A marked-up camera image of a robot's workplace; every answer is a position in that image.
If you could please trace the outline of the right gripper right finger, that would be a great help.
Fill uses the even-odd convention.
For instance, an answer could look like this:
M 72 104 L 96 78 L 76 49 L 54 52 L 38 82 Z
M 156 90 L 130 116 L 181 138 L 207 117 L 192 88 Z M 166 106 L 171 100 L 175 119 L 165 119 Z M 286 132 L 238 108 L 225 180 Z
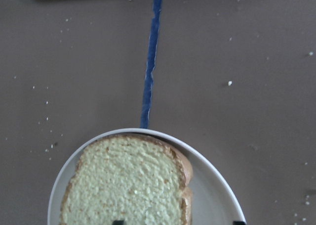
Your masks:
M 244 221 L 233 221 L 233 225 L 246 225 Z

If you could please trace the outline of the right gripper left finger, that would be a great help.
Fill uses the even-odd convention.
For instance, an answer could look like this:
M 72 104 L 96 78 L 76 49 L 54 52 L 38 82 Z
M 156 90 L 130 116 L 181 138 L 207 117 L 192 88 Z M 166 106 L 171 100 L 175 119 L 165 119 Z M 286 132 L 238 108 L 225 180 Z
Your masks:
M 125 220 L 115 220 L 112 225 L 125 225 Z

